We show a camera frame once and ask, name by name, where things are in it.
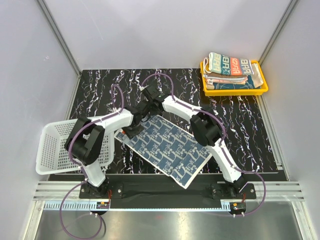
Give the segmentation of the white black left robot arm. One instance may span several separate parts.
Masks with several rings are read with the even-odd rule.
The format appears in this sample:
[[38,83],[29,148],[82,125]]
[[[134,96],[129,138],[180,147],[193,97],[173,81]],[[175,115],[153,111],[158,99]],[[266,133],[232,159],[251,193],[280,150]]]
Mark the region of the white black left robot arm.
[[95,197],[103,198],[108,193],[108,186],[104,183],[106,176],[98,162],[105,135],[122,129],[132,139],[144,130],[141,122],[149,111],[146,104],[140,103],[95,120],[82,117],[76,121],[64,148],[70,160],[80,167]]

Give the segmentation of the striped rabbit text towel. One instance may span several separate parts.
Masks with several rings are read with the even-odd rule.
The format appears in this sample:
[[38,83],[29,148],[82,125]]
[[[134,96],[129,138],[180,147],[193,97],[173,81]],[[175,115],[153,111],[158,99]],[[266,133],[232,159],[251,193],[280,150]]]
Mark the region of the striped rabbit text towel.
[[253,75],[251,61],[245,58],[235,58],[216,52],[210,52],[206,59],[205,70],[226,76]]

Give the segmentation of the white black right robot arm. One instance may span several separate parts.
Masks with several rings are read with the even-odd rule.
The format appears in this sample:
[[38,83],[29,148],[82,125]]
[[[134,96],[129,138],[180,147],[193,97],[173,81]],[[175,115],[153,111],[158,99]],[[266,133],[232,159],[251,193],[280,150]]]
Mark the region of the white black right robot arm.
[[220,120],[209,110],[160,92],[154,86],[149,85],[140,90],[153,108],[189,121],[195,140],[210,152],[224,180],[229,183],[227,185],[228,195],[235,199],[243,195],[247,180],[227,149],[226,129]]

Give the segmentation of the blue white patterned towel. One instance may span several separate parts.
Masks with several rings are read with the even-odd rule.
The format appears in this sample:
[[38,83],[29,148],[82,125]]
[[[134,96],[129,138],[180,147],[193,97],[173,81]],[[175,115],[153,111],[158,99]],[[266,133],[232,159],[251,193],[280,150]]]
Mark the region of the blue white patterned towel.
[[115,139],[127,145],[161,173],[187,189],[212,154],[194,136],[160,115],[141,124],[132,139],[118,130]]

